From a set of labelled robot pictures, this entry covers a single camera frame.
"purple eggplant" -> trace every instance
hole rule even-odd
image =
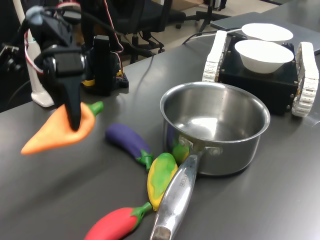
[[[146,170],[149,171],[154,156],[142,137],[130,127],[121,123],[113,123],[105,130],[105,138],[127,151],[139,163],[144,164]]]

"red chili pepper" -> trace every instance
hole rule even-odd
[[[141,207],[125,207],[110,212],[90,229],[84,240],[119,240],[133,231],[151,209],[147,202]]]

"white bowl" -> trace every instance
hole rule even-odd
[[[294,37],[288,29],[270,23],[250,23],[241,30],[249,40],[263,40],[280,45]]]
[[[234,47],[240,54],[243,65],[255,73],[273,73],[284,63],[294,59],[292,51],[270,41],[242,40]]]

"black device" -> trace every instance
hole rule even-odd
[[[298,75],[296,62],[283,64],[273,73],[261,74],[245,68],[235,44],[242,38],[232,37],[225,50],[224,60],[221,64],[218,81],[229,84],[259,98],[269,109],[270,113],[282,115],[292,108],[294,97],[298,90]],[[292,44],[283,45],[294,53]]]
[[[94,79],[93,84],[83,83],[82,86],[86,92],[110,96],[113,90],[129,87],[129,81],[124,72],[121,72],[123,77],[121,75],[117,77],[121,68],[117,63],[117,55],[111,52],[108,36],[97,35],[94,38],[93,47],[87,52],[86,60],[91,70],[87,72],[87,80]]]

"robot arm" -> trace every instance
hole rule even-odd
[[[21,43],[29,29],[41,50],[34,60],[38,78],[57,108],[65,104],[70,126],[76,131],[81,121],[80,85],[86,80],[88,64],[81,48],[76,46],[72,26],[43,7],[30,8],[16,37],[0,54],[7,69],[19,68],[14,59],[24,56]]]

